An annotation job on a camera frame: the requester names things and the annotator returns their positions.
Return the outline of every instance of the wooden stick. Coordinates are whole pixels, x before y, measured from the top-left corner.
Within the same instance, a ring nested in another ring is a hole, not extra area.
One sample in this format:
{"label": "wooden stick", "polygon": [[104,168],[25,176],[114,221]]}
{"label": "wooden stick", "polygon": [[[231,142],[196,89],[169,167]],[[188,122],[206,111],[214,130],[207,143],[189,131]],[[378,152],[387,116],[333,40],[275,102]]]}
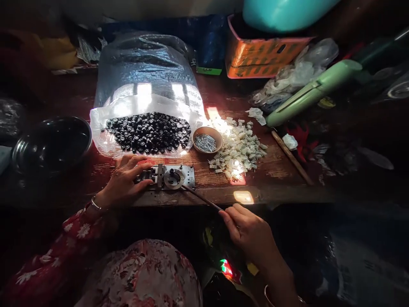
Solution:
{"label": "wooden stick", "polygon": [[295,168],[298,170],[300,175],[304,178],[304,180],[307,182],[309,185],[314,185],[314,182],[311,180],[311,178],[308,176],[308,174],[305,172],[305,170],[302,168],[301,164],[298,162],[298,160],[293,156],[291,151],[288,149],[288,147],[284,144],[283,140],[280,138],[280,136],[277,134],[277,132],[272,131],[271,134],[273,135],[274,139],[277,141],[278,145],[281,147],[281,149],[285,152],[287,157],[291,160],[291,162],[294,164]]}
{"label": "wooden stick", "polygon": [[219,211],[223,211],[222,208],[220,208],[219,206],[215,205],[214,203],[212,203],[211,201],[207,200],[206,198],[200,196],[199,194],[197,194],[193,189],[191,189],[188,186],[182,185],[183,188],[185,188],[186,190],[188,190],[190,193],[192,193],[193,195],[195,195],[196,197],[200,198],[201,200],[203,200],[205,203],[207,203],[208,205],[213,206],[214,208],[216,208]]}

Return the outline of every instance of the orange plastic basket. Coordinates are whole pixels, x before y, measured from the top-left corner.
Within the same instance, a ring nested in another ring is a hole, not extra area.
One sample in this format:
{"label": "orange plastic basket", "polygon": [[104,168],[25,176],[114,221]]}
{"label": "orange plastic basket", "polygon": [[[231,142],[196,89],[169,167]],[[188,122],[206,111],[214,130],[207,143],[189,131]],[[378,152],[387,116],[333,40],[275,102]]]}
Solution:
{"label": "orange plastic basket", "polygon": [[230,32],[225,57],[227,76],[231,79],[272,78],[313,39],[242,39],[232,26],[233,16],[228,17]]}

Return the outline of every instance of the bracelet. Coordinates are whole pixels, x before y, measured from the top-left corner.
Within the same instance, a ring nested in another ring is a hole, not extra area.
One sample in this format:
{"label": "bracelet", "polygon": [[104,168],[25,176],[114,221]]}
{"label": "bracelet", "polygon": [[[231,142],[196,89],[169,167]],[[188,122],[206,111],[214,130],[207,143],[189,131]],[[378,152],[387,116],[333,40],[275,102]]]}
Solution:
{"label": "bracelet", "polygon": [[102,209],[101,207],[99,207],[96,203],[95,203],[95,196],[93,198],[91,198],[91,204],[90,204],[97,212],[105,212],[108,209]]}
{"label": "bracelet", "polygon": [[[266,286],[264,287],[264,296],[265,296],[265,298],[267,299],[267,302],[269,303],[269,305],[272,306],[272,307],[275,307],[274,304],[270,301],[270,299],[269,299],[269,297],[268,297],[268,295],[267,295],[267,288],[268,288],[268,285],[266,285]],[[306,304],[306,302],[305,302],[302,298],[300,298],[299,296],[298,296],[298,300],[300,301],[300,303]]]}

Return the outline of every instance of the floral fabric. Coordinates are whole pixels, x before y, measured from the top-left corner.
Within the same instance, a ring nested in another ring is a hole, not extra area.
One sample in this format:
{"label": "floral fabric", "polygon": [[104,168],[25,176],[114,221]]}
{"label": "floral fabric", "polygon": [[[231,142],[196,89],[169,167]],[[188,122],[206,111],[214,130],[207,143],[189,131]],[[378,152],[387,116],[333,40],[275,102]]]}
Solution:
{"label": "floral fabric", "polygon": [[[91,243],[100,237],[103,219],[87,221],[83,210],[63,223],[62,234],[44,255],[36,255],[12,276],[3,298],[13,306],[48,305],[69,280]],[[76,306],[202,307],[196,273],[184,255],[167,242],[141,240],[104,257]]]}

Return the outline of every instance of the finger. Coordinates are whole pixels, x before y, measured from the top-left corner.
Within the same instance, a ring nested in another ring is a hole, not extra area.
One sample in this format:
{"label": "finger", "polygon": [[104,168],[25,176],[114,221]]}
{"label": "finger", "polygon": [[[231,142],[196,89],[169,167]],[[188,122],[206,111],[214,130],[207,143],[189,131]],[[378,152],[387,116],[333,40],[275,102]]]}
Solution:
{"label": "finger", "polygon": [[131,194],[132,194],[132,195],[137,195],[137,194],[139,194],[141,191],[143,191],[144,189],[146,189],[146,187],[147,187],[148,185],[151,185],[151,184],[153,184],[153,181],[152,181],[151,179],[142,180],[140,183],[138,183],[137,185],[135,185],[135,186],[132,188]]}
{"label": "finger", "polygon": [[146,156],[137,156],[137,155],[132,155],[131,159],[128,161],[128,163],[124,166],[124,170],[131,170],[133,169],[139,161],[146,160]]}
{"label": "finger", "polygon": [[126,171],[126,173],[129,175],[131,179],[135,179],[136,176],[140,175],[143,171],[146,171],[150,169],[151,167],[152,167],[152,164],[143,163],[143,164],[137,165],[136,167],[130,169],[129,171]]}
{"label": "finger", "polygon": [[129,160],[132,159],[134,154],[126,154],[121,159],[117,159],[115,162],[115,167],[122,167],[128,163]]}
{"label": "finger", "polygon": [[246,216],[253,216],[255,215],[253,212],[251,212],[250,210],[246,209],[245,207],[243,207],[240,204],[233,204],[233,208],[235,208],[238,212],[240,212],[241,214],[244,214]]}
{"label": "finger", "polygon": [[242,226],[247,217],[236,210],[234,207],[229,207],[226,212],[230,215],[237,226]]}
{"label": "finger", "polygon": [[219,211],[219,214],[223,218],[223,221],[226,224],[227,229],[229,230],[231,240],[236,244],[239,243],[240,232],[230,215],[225,211]]}

